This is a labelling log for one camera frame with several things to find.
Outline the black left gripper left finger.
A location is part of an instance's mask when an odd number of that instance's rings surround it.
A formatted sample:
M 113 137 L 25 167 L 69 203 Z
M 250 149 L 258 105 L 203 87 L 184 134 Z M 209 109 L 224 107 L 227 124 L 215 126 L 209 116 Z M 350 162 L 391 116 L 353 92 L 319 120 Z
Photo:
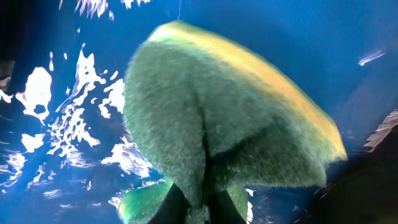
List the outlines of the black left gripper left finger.
M 158 211 L 147 224 L 186 224 L 189 208 L 183 192 L 172 184 Z

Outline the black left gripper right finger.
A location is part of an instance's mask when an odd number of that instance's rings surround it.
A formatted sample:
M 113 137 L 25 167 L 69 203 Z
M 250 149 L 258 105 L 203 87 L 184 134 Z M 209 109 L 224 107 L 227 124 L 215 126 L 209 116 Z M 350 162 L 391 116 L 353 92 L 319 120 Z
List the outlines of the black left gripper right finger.
M 210 224 L 246 224 L 248 198 L 244 188 L 228 188 L 222 192 L 209 193 L 206 204 Z

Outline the green sponge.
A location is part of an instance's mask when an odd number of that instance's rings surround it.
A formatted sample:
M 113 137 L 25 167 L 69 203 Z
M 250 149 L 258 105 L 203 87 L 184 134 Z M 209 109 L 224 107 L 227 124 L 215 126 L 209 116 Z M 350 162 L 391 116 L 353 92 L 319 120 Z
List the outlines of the green sponge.
M 210 223 L 209 193 L 323 186 L 327 167 L 347 158 L 334 121 L 290 78 L 182 21 L 157 26 L 134 52 L 123 113 L 141 154 L 165 176 L 123 195 L 124 223 L 147 223 L 172 184 L 190 204 L 187 223 Z

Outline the blue water-filled tray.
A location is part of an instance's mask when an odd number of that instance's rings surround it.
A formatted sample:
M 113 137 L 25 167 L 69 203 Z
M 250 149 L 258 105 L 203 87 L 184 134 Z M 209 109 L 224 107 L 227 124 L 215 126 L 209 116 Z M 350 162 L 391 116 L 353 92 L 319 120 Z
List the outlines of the blue water-filled tray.
M 396 1 L 2 1 L 1 222 L 119 223 L 163 180 L 123 133 L 127 62 L 181 19 L 276 65 L 336 122 L 351 161 L 397 108 Z

